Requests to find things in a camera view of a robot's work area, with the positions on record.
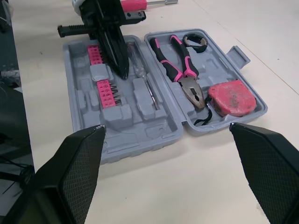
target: pliers jaw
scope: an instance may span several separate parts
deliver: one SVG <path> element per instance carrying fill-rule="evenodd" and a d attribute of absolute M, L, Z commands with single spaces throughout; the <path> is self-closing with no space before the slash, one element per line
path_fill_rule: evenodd
<path fill-rule="evenodd" d="M 192 77 L 185 77 L 179 79 L 178 82 L 188 100 L 190 100 L 199 111 L 202 111 L 206 104 L 202 90 L 196 80 Z"/>

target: tool kit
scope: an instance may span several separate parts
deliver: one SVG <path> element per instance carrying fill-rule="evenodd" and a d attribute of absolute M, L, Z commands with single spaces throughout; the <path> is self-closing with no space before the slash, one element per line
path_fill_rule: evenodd
<path fill-rule="evenodd" d="M 108 26 L 102 17 L 90 22 L 92 10 L 110 8 L 85 0 L 84 25 L 58 27 L 61 37 L 90 36 L 65 44 L 63 51 L 73 130 L 106 125 L 102 163 L 173 144 L 184 128 L 200 136 L 267 112 L 240 73 L 250 60 L 237 46 L 224 54 L 201 29 L 150 33 L 144 41 L 122 36 L 119 26 L 140 22 L 145 13 L 124 13 L 119 1 L 111 2 L 118 23 Z"/>

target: case lid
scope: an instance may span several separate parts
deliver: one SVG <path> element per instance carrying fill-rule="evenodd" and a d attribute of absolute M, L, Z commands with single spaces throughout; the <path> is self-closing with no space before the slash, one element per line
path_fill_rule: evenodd
<path fill-rule="evenodd" d="M 207 97 L 209 87 L 215 84 L 238 79 L 244 83 L 256 99 L 256 108 L 252 113 L 243 117 L 234 117 L 231 115 L 222 117 L 211 106 L 213 116 L 208 124 L 205 126 L 194 125 L 194 122 L 197 119 L 205 119 L 208 117 L 208 109 L 206 108 L 203 111 L 195 110 L 192 103 L 186 100 L 186 96 L 184 95 L 179 83 L 171 82 L 166 76 L 165 68 L 157 60 L 156 54 L 150 46 L 150 39 L 153 37 L 157 38 L 165 57 L 177 68 L 182 69 L 182 63 L 179 56 L 170 43 L 170 36 L 176 35 L 180 40 L 182 40 L 183 37 L 189 33 L 204 37 L 208 43 L 207 49 L 203 53 L 196 53 L 196 51 L 191 47 L 187 48 L 190 53 L 192 63 L 199 71 L 199 79 L 197 82 L 203 90 L 204 97 Z M 250 62 L 249 58 L 239 47 L 233 46 L 227 54 L 224 54 L 212 38 L 201 29 L 150 33 L 145 36 L 144 40 L 151 54 L 150 57 L 146 58 L 146 61 L 149 64 L 149 69 L 152 71 L 152 74 L 155 74 L 155 77 L 161 76 L 163 78 L 163 84 L 166 84 L 166 88 L 173 101 L 175 113 L 189 133 L 200 136 L 206 133 L 216 132 L 225 127 L 229 127 L 231 122 L 247 123 L 267 112 L 267 105 L 239 71 L 243 66 Z"/>

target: pliers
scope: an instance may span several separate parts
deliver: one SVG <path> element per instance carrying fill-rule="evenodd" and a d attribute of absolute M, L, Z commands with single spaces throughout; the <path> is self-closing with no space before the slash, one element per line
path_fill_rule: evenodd
<path fill-rule="evenodd" d="M 168 78 L 172 82 L 179 82 L 188 100 L 190 100 L 196 108 L 201 111 L 205 108 L 206 104 L 201 87 L 196 82 L 199 72 L 192 64 L 189 51 L 182 44 L 179 38 L 176 35 L 171 35 L 170 42 L 182 61 L 183 72 L 166 59 L 160 49 L 160 44 L 157 38 L 152 38 L 149 41 L 149 44 L 155 52 L 158 61 L 166 69 L 166 75 Z"/>

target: case latch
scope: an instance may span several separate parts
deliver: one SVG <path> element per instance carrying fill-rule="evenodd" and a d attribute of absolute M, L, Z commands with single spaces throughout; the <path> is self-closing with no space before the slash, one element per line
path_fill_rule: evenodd
<path fill-rule="evenodd" d="M 237 67 L 238 70 L 241 70 L 250 62 L 250 59 L 238 46 L 233 46 L 226 55 L 231 59 L 232 63 Z"/>

